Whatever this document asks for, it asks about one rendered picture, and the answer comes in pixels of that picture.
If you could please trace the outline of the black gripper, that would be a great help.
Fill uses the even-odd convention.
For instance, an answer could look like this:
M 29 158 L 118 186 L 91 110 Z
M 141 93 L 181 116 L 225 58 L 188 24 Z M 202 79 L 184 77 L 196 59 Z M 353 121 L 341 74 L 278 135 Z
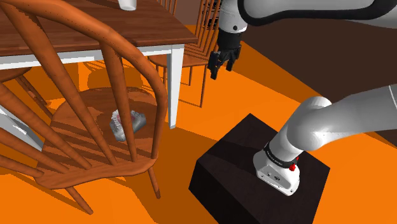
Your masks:
M 241 38 L 241 32 L 230 33 L 222 29 L 219 30 L 217 39 L 218 52 L 211 52 L 207 65 L 211 72 L 211 79 L 215 80 L 217 78 L 218 70 L 224 63 L 223 59 L 228 59 L 226 70 L 232 71 L 233 65 L 240 55 Z

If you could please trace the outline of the dark robot stand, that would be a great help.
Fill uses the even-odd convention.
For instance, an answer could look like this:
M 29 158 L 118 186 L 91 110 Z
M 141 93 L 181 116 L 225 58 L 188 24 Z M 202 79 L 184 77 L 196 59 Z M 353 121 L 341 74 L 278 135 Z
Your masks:
M 330 168 L 307 152 L 286 196 L 256 175 L 254 154 L 276 131 L 248 114 L 195 164 L 189 189 L 218 224 L 312 224 Z

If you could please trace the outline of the wooden table with white legs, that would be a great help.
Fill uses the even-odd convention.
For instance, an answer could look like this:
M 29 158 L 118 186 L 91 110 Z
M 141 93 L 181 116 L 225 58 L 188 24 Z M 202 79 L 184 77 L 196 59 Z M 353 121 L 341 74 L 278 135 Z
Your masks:
M 0 8 L 106 154 L 110 152 L 108 144 L 99 132 L 98 126 L 94 123 L 92 115 L 88 112 L 88 108 L 42 29 L 38 18 L 43 17 L 63 24 L 99 42 L 129 149 L 135 152 L 127 87 L 121 62 L 121 59 L 128 60 L 146 78 L 155 93 L 157 112 L 151 156 L 152 158 L 158 156 L 167 112 L 167 92 L 155 68 L 132 43 L 108 25 L 63 0 L 0 0 Z

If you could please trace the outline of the grey and red toy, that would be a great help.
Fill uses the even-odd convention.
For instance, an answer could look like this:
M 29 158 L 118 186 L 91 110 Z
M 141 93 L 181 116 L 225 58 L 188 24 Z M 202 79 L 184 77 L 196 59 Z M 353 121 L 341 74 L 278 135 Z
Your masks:
M 138 113 L 134 110 L 130 112 L 132 120 L 133 131 L 136 132 L 146 125 L 146 117 L 143 113 Z M 118 110 L 112 112 L 111 121 L 109 123 L 111 130 L 117 141 L 126 141 L 125 133 L 122 127 L 122 122 Z

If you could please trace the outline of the white cup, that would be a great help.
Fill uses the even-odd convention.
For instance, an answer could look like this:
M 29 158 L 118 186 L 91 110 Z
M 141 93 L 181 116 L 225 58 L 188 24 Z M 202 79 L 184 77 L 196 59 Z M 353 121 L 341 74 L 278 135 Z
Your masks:
M 118 0 L 118 4 L 125 11 L 134 11 L 137 8 L 137 0 Z

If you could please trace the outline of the wooden spindle-back chair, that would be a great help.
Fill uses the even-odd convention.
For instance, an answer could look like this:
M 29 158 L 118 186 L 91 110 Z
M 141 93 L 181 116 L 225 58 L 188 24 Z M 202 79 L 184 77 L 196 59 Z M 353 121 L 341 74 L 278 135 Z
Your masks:
M 52 118 L 53 114 L 46 107 L 47 103 L 38 93 L 38 91 L 32 86 L 32 84 L 26 79 L 24 74 L 30 71 L 30 67 L 15 68 L 15 69 L 3 69 L 0 70 L 0 82 L 4 83 L 10 80 L 16 80 L 17 83 L 29 94 L 34 102 L 43 110 L 43 112 Z
M 178 0 L 156 0 L 156 1 L 158 3 L 160 3 L 172 15 L 176 14 L 176 8 L 177 8 L 177 5 L 178 5 Z
M 202 90 L 200 96 L 200 107 L 203 105 L 207 65 L 212 51 L 217 50 L 216 40 L 218 37 L 218 19 L 221 8 L 221 0 L 201 0 L 199 14 L 195 27 L 195 36 L 198 43 L 185 46 L 182 67 L 190 68 L 189 85 L 191 85 L 193 68 L 205 66 Z
M 103 164 L 92 165 L 6 86 L 0 85 L 0 104 L 79 165 L 77 169 L 70 170 L 59 161 L 45 155 L 42 151 L 32 148 L 9 132 L 1 130 L 0 143 L 11 146 L 24 155 L 46 165 L 46 170 L 42 171 L 30 167 L 2 155 L 0 155 L 0 167 L 32 176 L 41 186 L 48 186 L 51 181 L 61 180 L 61 188 L 65 189 L 88 214 L 92 214 L 92 209 L 76 191 L 76 185 L 82 183 L 107 177 L 135 176 L 147 172 L 155 193 L 158 193 L 160 189 L 153 165 L 158 158 L 158 145 L 167 112 L 167 92 L 159 75 L 146 57 L 108 25 L 103 24 L 63 0 L 0 0 L 0 9 L 4 11 L 39 60 L 46 74 L 52 79 L 70 108 L 75 112 L 106 157 L 106 162 Z M 63 24 L 99 42 L 113 96 L 122 121 L 123 131 L 127 138 L 131 162 L 117 162 L 81 98 L 81 94 L 77 91 L 48 36 L 42 29 L 39 22 L 40 18 Z M 155 93 L 157 101 L 151 156 L 144 160 L 139 160 L 137 156 L 134 130 L 130 117 L 129 97 L 122 66 L 123 59 L 128 60 L 146 78 Z

